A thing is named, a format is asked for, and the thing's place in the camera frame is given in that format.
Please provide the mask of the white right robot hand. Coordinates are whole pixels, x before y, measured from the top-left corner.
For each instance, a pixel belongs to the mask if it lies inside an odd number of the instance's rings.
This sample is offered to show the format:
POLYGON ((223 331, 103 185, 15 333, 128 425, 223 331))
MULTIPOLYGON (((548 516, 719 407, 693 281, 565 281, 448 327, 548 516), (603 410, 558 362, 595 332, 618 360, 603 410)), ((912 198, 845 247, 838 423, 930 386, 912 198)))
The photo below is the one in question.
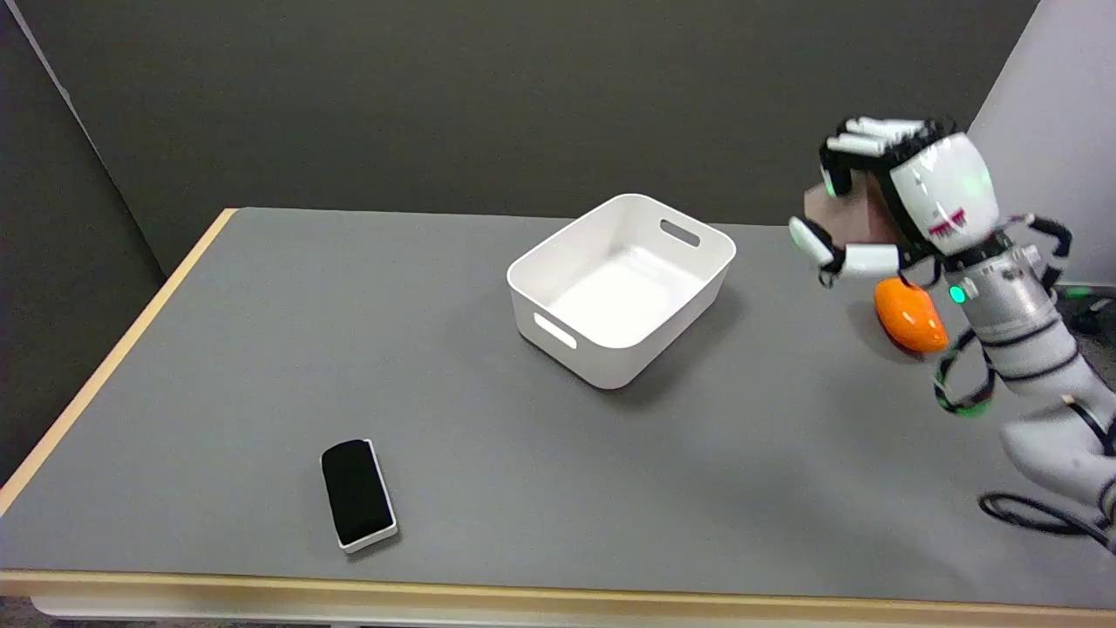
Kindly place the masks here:
POLYGON ((952 120, 854 116, 824 139, 818 160, 822 183, 788 228, 825 286, 959 255, 999 222, 987 164, 952 120))

